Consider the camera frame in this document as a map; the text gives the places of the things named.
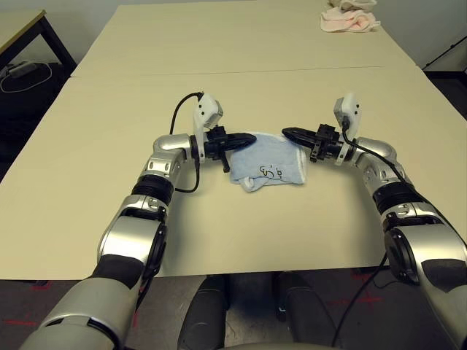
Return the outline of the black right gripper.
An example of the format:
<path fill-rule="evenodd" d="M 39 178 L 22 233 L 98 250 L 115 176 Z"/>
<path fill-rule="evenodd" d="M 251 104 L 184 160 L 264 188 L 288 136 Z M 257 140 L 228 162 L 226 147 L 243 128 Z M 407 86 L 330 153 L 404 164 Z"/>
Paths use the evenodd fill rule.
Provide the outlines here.
<path fill-rule="evenodd" d="M 296 127 L 283 128 L 282 134 L 291 142 L 309 148 L 312 163 L 326 159 L 342 163 L 345 159 L 346 155 L 342 152 L 344 143 L 333 126 L 320 124 L 316 132 Z"/>

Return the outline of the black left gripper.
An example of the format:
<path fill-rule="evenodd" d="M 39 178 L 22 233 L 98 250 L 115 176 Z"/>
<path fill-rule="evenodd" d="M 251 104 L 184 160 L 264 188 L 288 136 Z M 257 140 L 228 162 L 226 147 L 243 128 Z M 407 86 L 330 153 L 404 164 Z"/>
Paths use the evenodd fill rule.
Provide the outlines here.
<path fill-rule="evenodd" d="M 230 171 L 226 157 L 226 145 L 227 150 L 235 150 L 248 147 L 256 141 L 256 136 L 250 133 L 230 133 L 227 135 L 223 126 L 215 126 L 206 133 L 206 136 L 204 157 L 210 160 L 220 160 L 223 164 L 224 173 Z"/>

